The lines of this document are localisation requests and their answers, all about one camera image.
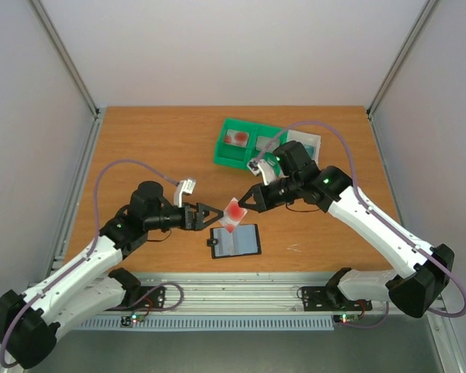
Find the black leather card holder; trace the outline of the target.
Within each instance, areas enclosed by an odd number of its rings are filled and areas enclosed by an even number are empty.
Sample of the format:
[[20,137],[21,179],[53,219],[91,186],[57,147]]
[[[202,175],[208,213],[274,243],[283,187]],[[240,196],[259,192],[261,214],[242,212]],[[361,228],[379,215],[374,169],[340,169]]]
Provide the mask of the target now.
[[262,253],[258,225],[238,225],[233,232],[225,227],[212,228],[207,240],[214,260]]

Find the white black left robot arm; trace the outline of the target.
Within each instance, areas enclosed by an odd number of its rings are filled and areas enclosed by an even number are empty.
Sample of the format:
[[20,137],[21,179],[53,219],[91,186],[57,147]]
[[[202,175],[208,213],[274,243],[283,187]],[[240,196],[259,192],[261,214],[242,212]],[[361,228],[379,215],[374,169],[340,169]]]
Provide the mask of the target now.
[[191,194],[180,182],[175,200],[163,187],[144,181],[75,258],[40,283],[18,294],[0,297],[0,364],[4,368],[38,365],[60,338],[80,322],[106,310],[133,309],[141,300],[141,282],[118,265],[148,242],[150,231],[174,228],[201,231],[219,221],[223,211],[182,201]]

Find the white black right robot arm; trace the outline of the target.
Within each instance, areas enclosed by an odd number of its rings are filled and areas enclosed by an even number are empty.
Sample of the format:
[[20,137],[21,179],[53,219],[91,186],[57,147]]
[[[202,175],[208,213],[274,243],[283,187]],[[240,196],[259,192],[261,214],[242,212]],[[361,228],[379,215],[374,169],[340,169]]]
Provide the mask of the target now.
[[341,169],[318,168],[302,143],[289,141],[273,154],[283,177],[276,177],[264,160],[249,161],[249,170],[263,181],[248,190],[240,207],[262,213],[298,199],[317,206],[349,226],[392,266],[384,271],[342,268],[325,285],[329,303],[344,308],[358,300],[390,302],[408,316],[422,317],[450,282],[453,250],[414,236],[369,200]]

